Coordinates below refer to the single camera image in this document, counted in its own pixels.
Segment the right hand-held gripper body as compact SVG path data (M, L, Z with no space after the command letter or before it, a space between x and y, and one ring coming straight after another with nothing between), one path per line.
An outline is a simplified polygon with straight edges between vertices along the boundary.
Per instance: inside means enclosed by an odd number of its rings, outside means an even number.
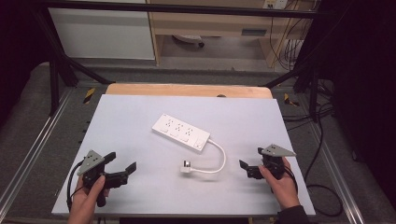
M295 157L296 154L293 151L287 150L275 144L263 149L264 154L260 154L262 156L262 165L273 175L275 179L281 179L283 174L286 173L286 166L283 162L283 158Z

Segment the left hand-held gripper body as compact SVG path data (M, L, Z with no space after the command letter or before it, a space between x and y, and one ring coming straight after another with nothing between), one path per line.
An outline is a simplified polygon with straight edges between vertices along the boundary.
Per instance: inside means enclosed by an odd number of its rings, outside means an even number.
M107 173L105 166L104 157L93 150L88 152L78 170L78 175L82 176L83 186L86 189L91 189L94 182L101 175L106 178L105 189L115 189L127 184L129 175L127 175L125 170L116 173Z

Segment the person's left hand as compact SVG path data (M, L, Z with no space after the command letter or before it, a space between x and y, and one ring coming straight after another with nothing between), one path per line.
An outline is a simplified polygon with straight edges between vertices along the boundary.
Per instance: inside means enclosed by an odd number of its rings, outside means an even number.
M80 177L76 186L76 193L72 197L70 216L74 214L93 216L97 197L107 197L109 194L109 190L104 188L105 182L106 178L101 175L94 182L92 188L86 190L83 186L82 177Z

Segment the person's right hand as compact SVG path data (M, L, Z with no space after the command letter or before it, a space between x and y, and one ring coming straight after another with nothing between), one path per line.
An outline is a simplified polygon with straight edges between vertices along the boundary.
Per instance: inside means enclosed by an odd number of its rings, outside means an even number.
M275 194L281 210L300 205L293 178L287 172L277 180L263 165L259 166L259 170Z

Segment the yellow black floor tape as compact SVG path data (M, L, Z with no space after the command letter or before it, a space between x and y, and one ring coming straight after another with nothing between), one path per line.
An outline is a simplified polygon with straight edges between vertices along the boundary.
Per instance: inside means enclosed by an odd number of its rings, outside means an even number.
M86 95L84 97L84 100L83 100L83 104L84 105L86 105L86 104L88 104L90 102L94 92L95 92L95 88L88 89L88 91L87 91L87 93L86 93Z
M293 106L300 106L298 102L294 102L290 99L290 96L287 93L284 93L284 104L285 105L293 105Z

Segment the white power strip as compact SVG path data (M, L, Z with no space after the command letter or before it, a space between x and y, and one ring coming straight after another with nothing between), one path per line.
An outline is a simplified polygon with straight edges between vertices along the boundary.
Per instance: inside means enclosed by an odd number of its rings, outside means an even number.
M152 130L197 152L203 150L210 137L210 133L167 114L159 117Z

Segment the wooden table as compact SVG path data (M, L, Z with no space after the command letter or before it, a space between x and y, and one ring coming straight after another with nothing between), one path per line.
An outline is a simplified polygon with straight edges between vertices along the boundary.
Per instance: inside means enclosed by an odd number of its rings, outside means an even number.
M218 97L222 95L228 98L273 98L273 94L268 88L233 85L113 83L107 87L106 94L200 97Z

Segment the white cabinet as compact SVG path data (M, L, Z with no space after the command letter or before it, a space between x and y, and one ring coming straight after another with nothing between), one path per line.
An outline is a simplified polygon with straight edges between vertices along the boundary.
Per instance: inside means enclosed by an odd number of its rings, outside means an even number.
M155 58L143 12L50 8L64 51L73 58Z

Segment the office chair wheel base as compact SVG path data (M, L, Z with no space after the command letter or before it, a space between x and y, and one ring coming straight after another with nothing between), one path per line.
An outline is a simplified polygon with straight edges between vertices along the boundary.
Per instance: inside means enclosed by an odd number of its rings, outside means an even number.
M199 48L203 48L205 43L199 35L174 35L174 38L190 44L197 44Z

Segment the light wooden desk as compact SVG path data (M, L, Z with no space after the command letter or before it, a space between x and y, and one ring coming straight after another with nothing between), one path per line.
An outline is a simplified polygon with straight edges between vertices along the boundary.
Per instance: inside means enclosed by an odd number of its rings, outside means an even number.
M146 0L149 4L210 7L264 8L264 0ZM314 11L316 0L288 0L284 9ZM280 59L281 47L288 39L302 40L309 29L306 19L269 18L208 14L148 14L151 31L160 35L246 36L259 40L267 65Z

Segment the aluminium floor rail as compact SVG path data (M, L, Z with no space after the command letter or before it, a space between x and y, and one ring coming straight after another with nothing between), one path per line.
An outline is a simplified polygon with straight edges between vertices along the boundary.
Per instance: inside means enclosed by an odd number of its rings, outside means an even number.
M60 105L55 110L54 114L49 116L40 130L40 133L36 137L35 141L29 148L24 160L22 161L20 167L18 168L16 174L13 176L12 180L8 184L4 193L0 196L0 220L4 219L11 205L13 204L15 198L17 197L21 187L32 170L35 161L39 157L42 148L46 145L52 130L56 126L59 118L64 112L65 107L69 101L70 95L74 91L73 88L66 88L62 97L60 99Z
M364 218L361 214L361 210L357 206L352 193L344 179L341 170L339 169L331 151L324 139L324 132L320 129L318 123L311 123L310 128L312 130L315 139L320 144L320 155L323 162L328 170L332 184L341 199L344 207L345 214L350 224L364 224Z

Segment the white wall socket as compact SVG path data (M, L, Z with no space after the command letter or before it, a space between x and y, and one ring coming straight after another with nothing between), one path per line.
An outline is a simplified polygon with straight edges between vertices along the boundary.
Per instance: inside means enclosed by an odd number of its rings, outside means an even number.
M263 7L269 9L284 9L288 0L264 0Z

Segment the black metal frame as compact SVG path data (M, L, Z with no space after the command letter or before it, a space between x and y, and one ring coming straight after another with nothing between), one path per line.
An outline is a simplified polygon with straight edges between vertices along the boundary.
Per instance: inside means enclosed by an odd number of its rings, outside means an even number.
M33 0L26 1L26 6L30 9L32 16L49 42L48 53L50 55L50 89L51 89L51 114L54 114L59 106L58 76L70 87L76 87L78 79L72 67L91 77L101 84L112 84L111 80L100 77L82 64L71 59L62 47L61 41L57 38L57 32L49 26L49 21L44 18L43 11L50 8L67 9L88 9L88 10L109 10L109 11L134 11L134 12L155 12L155 13L175 13L175 14L208 14L208 15L230 15L230 16L250 16L269 18L299 18L318 19L324 18L324 13L315 11L280 10L280 9L255 9L247 7L210 7L210 6L186 6L169 4L140 4L140 3L120 3L120 2L98 2L98 1L71 1L71 0Z

